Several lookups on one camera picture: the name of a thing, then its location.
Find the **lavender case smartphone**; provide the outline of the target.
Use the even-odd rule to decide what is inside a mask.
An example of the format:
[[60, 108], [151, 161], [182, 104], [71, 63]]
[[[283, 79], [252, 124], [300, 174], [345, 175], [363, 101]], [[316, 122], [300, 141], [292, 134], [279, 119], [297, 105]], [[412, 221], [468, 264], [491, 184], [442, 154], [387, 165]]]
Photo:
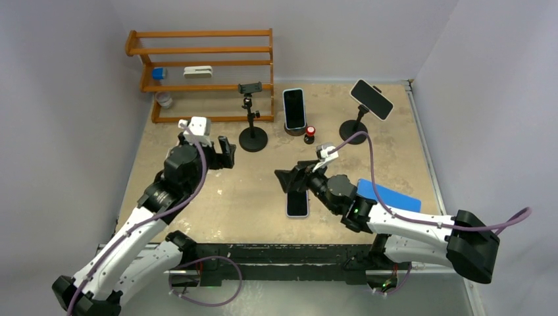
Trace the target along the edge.
[[306, 191], [286, 194], [286, 216], [289, 218], [309, 216], [309, 197]]

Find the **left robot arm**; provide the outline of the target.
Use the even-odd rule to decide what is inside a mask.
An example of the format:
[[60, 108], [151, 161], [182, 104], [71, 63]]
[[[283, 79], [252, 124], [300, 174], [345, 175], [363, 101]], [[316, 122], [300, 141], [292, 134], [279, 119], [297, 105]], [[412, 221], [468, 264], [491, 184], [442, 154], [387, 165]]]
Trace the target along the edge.
[[197, 243], [180, 231], [171, 232], [143, 257], [140, 253], [162, 232], [201, 189], [209, 169], [231, 169], [236, 145], [227, 137], [196, 147], [179, 137], [137, 206], [109, 243], [73, 276], [60, 276], [52, 289], [67, 315], [119, 315], [133, 296], [165, 271], [189, 269], [198, 258]]

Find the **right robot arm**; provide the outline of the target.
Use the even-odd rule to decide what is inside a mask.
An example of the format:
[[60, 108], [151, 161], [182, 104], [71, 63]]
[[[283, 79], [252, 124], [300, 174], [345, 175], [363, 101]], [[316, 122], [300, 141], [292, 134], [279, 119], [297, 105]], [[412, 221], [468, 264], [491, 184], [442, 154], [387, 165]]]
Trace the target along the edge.
[[312, 192], [348, 229], [384, 235], [386, 241], [369, 251], [374, 266], [431, 263], [451, 267], [473, 282], [492, 282], [500, 239], [474, 213], [429, 215], [385, 207], [378, 198], [358, 194], [347, 175], [327, 176], [324, 168], [314, 171], [315, 165], [316, 161], [300, 161], [274, 174], [283, 192]]

